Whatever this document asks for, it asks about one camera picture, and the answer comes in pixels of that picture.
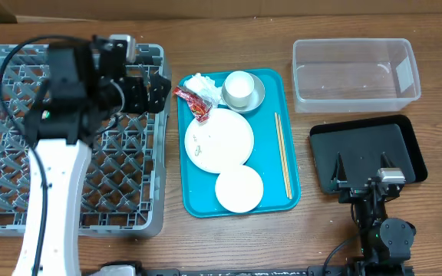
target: plastic wrapper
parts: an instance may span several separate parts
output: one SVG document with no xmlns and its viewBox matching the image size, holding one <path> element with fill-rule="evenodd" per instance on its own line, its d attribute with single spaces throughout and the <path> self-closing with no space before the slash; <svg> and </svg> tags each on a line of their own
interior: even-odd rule
<svg viewBox="0 0 442 276">
<path fill-rule="evenodd" d="M 186 89 L 185 87 L 176 87 L 173 90 L 173 93 L 187 102 L 193 116 L 200 123 L 209 118 L 209 111 L 213 108 L 213 104 L 208 100 L 204 100 L 201 96 Z"/>
</svg>

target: small white plate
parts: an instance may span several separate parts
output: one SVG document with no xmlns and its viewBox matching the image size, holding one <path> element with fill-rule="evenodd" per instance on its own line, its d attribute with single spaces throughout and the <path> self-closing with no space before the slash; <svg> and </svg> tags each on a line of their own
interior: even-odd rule
<svg viewBox="0 0 442 276">
<path fill-rule="evenodd" d="M 253 78 L 254 88 L 252 93 L 250 94 L 249 103 L 245 107 L 234 107 L 229 102 L 229 97 L 227 97 L 228 91 L 226 90 L 224 84 L 221 89 L 221 97 L 223 98 L 226 106 L 237 113 L 244 114 L 250 111 L 253 111 L 257 107 L 262 104 L 264 98 L 266 97 L 266 88 L 264 87 L 264 83 L 254 74 L 250 74 Z"/>
<path fill-rule="evenodd" d="M 234 166 L 222 171 L 216 180 L 216 197 L 228 211 L 248 212 L 260 203 L 264 185 L 260 175 L 248 166 Z"/>
<path fill-rule="evenodd" d="M 209 112 L 209 119 L 190 122 L 185 132 L 185 150 L 200 169 L 221 173 L 230 166 L 242 165 L 252 154 L 253 130 L 243 116 L 224 108 Z"/>
</svg>

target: black plastic tray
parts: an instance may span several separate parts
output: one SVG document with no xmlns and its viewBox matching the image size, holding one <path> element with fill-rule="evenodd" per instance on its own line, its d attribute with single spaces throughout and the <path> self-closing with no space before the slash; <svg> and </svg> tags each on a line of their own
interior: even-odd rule
<svg viewBox="0 0 442 276">
<path fill-rule="evenodd" d="M 375 176 L 383 152 L 402 169 L 407 183 L 427 178 L 414 129 L 404 115 L 314 126 L 309 139 L 324 193 L 336 193 L 330 180 L 338 153 L 349 182 L 365 182 Z"/>
</svg>

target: dish rack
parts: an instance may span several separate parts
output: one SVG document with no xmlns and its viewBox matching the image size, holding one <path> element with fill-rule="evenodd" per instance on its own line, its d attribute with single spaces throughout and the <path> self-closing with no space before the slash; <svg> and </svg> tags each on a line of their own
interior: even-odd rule
<svg viewBox="0 0 442 276">
<path fill-rule="evenodd" d="M 16 45 L 0 44 L 0 66 Z M 22 123 L 41 82 L 49 76 L 48 45 L 20 50 L 3 78 L 4 102 Z M 171 80 L 163 49 L 137 44 L 130 76 L 159 74 Z M 163 226 L 166 182 L 165 131 L 170 98 L 159 114 L 121 115 L 120 124 L 97 138 L 81 198 L 80 235 L 151 237 Z M 25 233 L 30 188 L 28 147 L 0 109 L 0 236 Z"/>
</svg>

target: blue plastic tray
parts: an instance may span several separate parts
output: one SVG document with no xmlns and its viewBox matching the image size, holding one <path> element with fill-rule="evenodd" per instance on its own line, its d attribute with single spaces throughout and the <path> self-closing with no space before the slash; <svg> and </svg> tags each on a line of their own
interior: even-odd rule
<svg viewBox="0 0 442 276">
<path fill-rule="evenodd" d="M 264 183 L 262 201 L 248 214 L 290 210 L 298 204 L 301 198 L 301 186 L 299 185 L 298 164 L 296 163 L 295 148 L 292 142 L 291 125 L 282 78 L 277 72 L 268 68 L 246 71 L 259 77 L 266 87 L 266 98 L 260 107 L 251 113 L 243 114 L 250 123 L 250 126 L 252 126 L 255 137 L 252 155 L 246 162 L 246 165 L 258 172 Z M 229 73 L 231 71 L 203 74 L 203 76 L 209 76 L 216 82 L 216 86 L 219 87 L 223 85 Z M 190 78 L 191 76 L 182 79 L 180 85 L 183 85 L 183 82 Z M 224 209 L 216 199 L 214 186 L 218 174 L 202 171 L 187 156 L 183 141 L 186 129 L 193 120 L 193 115 L 185 100 L 178 100 L 177 102 L 178 131 L 180 136 L 180 173 L 182 176 L 183 204 L 185 209 L 197 218 L 237 215 Z M 275 112 L 281 116 L 282 129 L 284 131 L 292 200 L 289 200 L 285 194 L 279 142 L 275 129 Z"/>
</svg>

